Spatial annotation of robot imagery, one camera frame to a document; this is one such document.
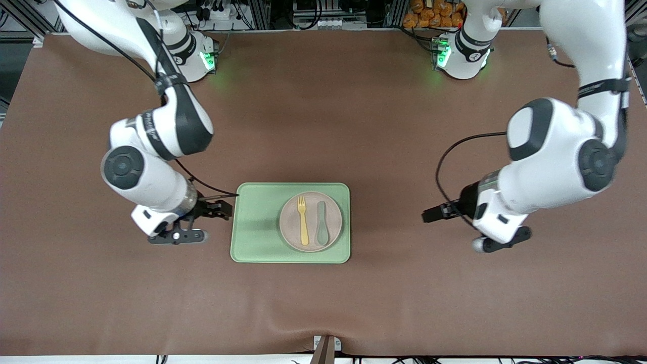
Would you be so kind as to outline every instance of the white robotic arm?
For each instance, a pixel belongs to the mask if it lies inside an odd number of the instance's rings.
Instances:
[[[621,0],[467,0],[465,3],[468,8],[465,25],[450,38],[458,46],[468,44],[463,47],[468,50],[452,53],[445,67],[450,75],[469,78],[480,70],[482,61],[470,62],[469,54],[487,55],[482,49],[476,49],[473,40],[484,41],[483,44],[488,44],[483,49],[489,48],[500,27],[497,6],[540,5],[544,32],[572,59],[580,79],[577,108],[553,98],[524,105],[512,116],[507,128],[512,162],[464,188],[458,201],[423,214],[426,222],[455,217],[459,214],[456,210],[470,216],[474,227],[484,235],[474,241],[474,249],[490,252],[528,239],[529,229],[521,227],[528,214],[593,197],[613,181],[615,167],[626,147],[629,79],[624,70],[624,3]]]
[[[161,234],[156,242],[177,244],[204,240],[205,235],[199,230],[190,229],[192,235],[184,236],[186,233],[179,228],[179,220],[189,213],[192,218],[227,219],[231,206],[222,201],[211,205],[199,201],[193,185],[167,163],[203,151],[214,129],[158,30],[147,19],[135,16],[126,0],[55,2],[61,20],[74,39],[90,49],[112,53],[103,40],[67,12],[91,25],[95,32],[118,48],[147,61],[151,69],[157,71],[157,91],[166,97],[163,106],[113,124],[109,151],[102,161],[104,181],[115,192],[137,204],[131,216],[148,236]],[[171,224],[173,229],[167,231]]]

